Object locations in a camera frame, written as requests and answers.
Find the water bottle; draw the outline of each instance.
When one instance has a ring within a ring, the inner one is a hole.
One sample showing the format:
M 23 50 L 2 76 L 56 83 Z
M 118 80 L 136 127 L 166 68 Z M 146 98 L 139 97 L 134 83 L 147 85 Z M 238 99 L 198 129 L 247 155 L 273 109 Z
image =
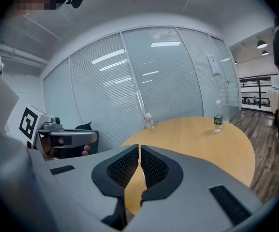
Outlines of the water bottle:
M 146 128 L 147 129 L 153 129 L 154 128 L 154 123 L 153 123 L 153 119 L 150 113 L 147 113 L 145 116 L 145 120 L 146 120 Z
M 215 133 L 219 133 L 222 131 L 222 124 L 223 124 L 223 115 L 221 112 L 221 101 L 220 100 L 216 100 L 216 105 L 217 105 L 217 111 L 216 111 L 216 115 L 214 118 L 214 132 Z

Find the black railing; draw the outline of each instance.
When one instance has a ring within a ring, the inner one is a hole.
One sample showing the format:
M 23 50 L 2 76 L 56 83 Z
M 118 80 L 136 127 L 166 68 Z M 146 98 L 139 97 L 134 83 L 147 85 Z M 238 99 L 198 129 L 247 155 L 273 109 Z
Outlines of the black railing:
M 261 106 L 270 107 L 270 101 L 266 95 L 266 92 L 261 89 L 261 87 L 271 87 L 271 78 L 270 76 L 277 75 L 277 74 L 271 74 L 271 75 L 258 75 L 258 76 L 249 76 L 249 77 L 243 77 L 240 78 L 240 88 L 243 90 L 243 88 L 253 88 L 257 87 L 255 91 L 241 91 L 242 94 L 242 103 L 248 104 L 248 105 L 256 105 L 261 108 Z M 256 93 L 257 95 L 254 97 L 251 97 L 248 95 L 248 93 Z

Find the railing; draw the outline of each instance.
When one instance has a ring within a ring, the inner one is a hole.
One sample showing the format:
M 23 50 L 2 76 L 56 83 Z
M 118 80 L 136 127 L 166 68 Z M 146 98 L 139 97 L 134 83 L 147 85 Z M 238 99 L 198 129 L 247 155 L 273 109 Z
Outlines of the railing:
M 270 107 L 270 101 L 266 93 L 267 88 L 271 87 L 270 76 L 277 75 L 258 75 L 240 78 L 242 104 Z

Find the ceiling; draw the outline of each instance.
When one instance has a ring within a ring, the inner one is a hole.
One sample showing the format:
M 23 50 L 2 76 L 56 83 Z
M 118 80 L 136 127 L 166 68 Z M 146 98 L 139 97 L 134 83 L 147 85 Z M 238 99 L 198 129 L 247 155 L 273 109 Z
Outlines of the ceiling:
M 232 45 L 230 50 L 233 58 L 237 63 L 242 63 L 256 58 L 262 58 L 262 51 L 266 50 L 269 54 L 273 54 L 273 40 L 275 36 L 274 28 L 267 29 L 256 35 L 244 39 L 240 43 Z M 264 40 L 268 46 L 258 49 L 258 40 Z
M 33 11 L 0 23 L 0 43 L 49 60 L 55 51 L 53 46 L 63 44 L 63 35 L 71 25 L 108 8 L 133 4 L 164 4 L 172 7 L 170 12 L 200 19 L 219 29 L 252 6 L 249 0 L 83 0 L 77 9 L 64 4 L 58 10 Z

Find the wooden table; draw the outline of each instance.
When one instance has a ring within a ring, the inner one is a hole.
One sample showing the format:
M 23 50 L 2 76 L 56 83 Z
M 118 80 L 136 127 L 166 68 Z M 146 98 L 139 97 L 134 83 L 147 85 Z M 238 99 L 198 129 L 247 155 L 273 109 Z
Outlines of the wooden table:
M 143 129 L 124 142 L 125 145 L 151 145 L 205 159 L 214 163 L 246 186 L 255 170 L 253 147 L 236 126 L 224 122 L 220 133 L 213 132 L 213 119 L 183 117 L 162 121 L 155 129 Z M 141 194 L 146 190 L 142 168 L 136 169 L 125 188 L 125 205 L 134 214 L 140 209 Z

